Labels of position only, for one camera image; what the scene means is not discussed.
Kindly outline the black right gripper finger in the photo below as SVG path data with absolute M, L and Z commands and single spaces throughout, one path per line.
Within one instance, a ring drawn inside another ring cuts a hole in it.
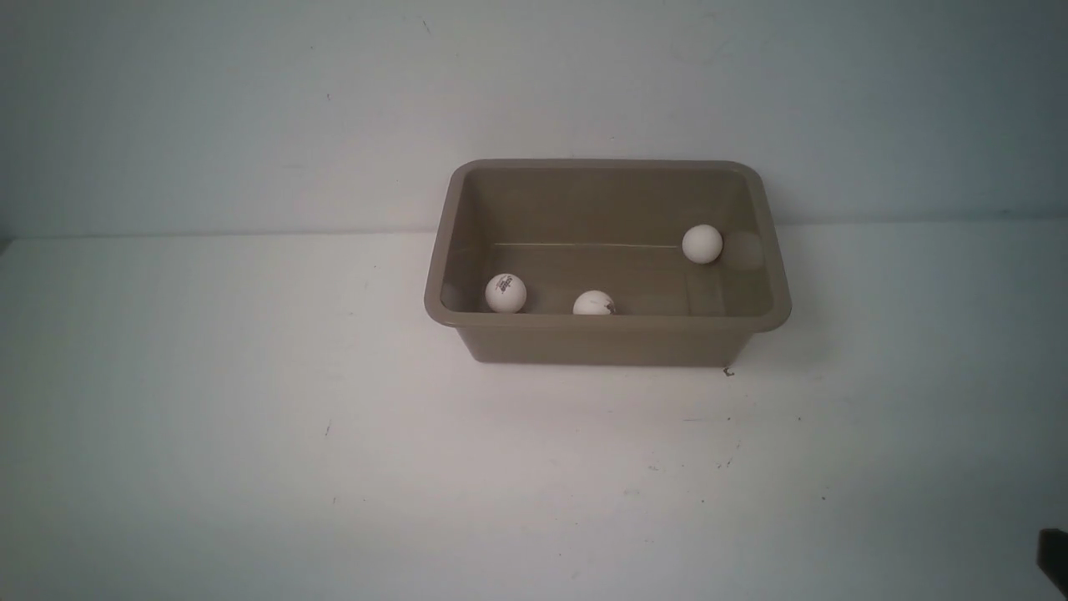
M 1040 529 L 1037 545 L 1037 566 L 1052 582 L 1058 594 L 1068 596 L 1068 533 L 1065 529 Z

